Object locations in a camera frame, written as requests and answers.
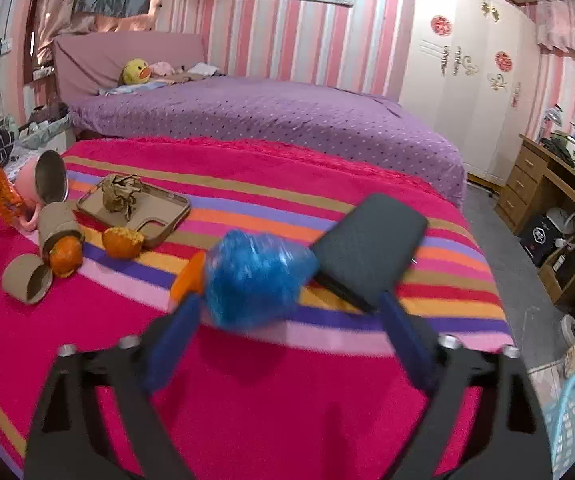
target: electrical outlet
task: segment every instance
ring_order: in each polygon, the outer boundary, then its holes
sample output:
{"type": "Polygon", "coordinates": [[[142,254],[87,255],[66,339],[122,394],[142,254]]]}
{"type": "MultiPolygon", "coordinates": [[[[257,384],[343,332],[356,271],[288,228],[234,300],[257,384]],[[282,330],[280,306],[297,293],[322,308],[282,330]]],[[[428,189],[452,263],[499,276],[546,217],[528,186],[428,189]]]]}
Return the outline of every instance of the electrical outlet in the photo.
{"type": "Polygon", "coordinates": [[[38,70],[34,70],[32,78],[34,79],[34,81],[36,81],[38,79],[42,79],[43,77],[49,76],[53,71],[54,71],[53,66],[45,66],[43,68],[39,68],[38,70]]]}
{"type": "Polygon", "coordinates": [[[11,38],[9,38],[7,40],[3,40],[2,43],[0,44],[1,55],[7,54],[8,52],[11,52],[11,47],[12,47],[11,38]]]}

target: lamp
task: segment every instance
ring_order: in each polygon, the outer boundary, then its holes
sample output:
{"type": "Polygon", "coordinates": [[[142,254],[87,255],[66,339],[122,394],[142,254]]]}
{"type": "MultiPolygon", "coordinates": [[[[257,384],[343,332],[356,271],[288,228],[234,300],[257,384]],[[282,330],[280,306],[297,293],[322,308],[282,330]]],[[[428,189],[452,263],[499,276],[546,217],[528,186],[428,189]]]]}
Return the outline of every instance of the lamp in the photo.
{"type": "Polygon", "coordinates": [[[541,125],[541,130],[539,131],[538,137],[536,138],[537,144],[541,142],[541,139],[543,138],[545,128],[547,127],[547,121],[552,121],[552,123],[556,124],[559,128],[563,126],[562,113],[563,110],[559,105],[554,105],[553,108],[548,108],[545,111],[545,113],[543,114],[543,124],[541,125]]]}

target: blue laundry basket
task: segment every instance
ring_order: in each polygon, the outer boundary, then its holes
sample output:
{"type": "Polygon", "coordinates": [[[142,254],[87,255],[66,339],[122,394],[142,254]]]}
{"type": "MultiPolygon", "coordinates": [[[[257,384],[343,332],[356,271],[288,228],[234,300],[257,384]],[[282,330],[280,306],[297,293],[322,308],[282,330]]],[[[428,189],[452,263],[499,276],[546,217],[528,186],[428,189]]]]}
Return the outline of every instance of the blue laundry basket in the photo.
{"type": "Polygon", "coordinates": [[[544,407],[550,439],[552,473],[558,480],[575,461],[575,374],[567,382],[558,402],[544,407]]]}

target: wardrobe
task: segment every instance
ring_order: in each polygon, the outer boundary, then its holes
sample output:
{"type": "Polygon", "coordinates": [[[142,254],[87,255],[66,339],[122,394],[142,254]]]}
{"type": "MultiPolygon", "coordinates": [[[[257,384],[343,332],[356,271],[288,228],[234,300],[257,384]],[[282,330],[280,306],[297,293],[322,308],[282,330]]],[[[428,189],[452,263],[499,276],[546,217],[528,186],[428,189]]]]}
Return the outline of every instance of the wardrobe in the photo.
{"type": "Polygon", "coordinates": [[[502,186],[535,95],[536,25],[506,0],[415,0],[400,104],[502,186]]]}

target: stuffed toy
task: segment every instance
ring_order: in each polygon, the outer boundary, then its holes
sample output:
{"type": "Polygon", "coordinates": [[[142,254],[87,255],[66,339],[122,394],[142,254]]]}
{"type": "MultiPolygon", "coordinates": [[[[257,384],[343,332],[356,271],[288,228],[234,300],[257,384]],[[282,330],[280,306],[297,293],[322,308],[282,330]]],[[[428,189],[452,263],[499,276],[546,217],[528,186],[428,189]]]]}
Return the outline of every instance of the stuffed toy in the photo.
{"type": "Polygon", "coordinates": [[[150,66],[144,59],[133,59],[123,68],[122,77],[126,85],[147,83],[152,75],[150,66]]]}
{"type": "Polygon", "coordinates": [[[176,73],[174,67],[167,61],[159,61],[158,63],[151,64],[150,70],[152,70],[152,75],[157,77],[167,77],[176,73]]]}

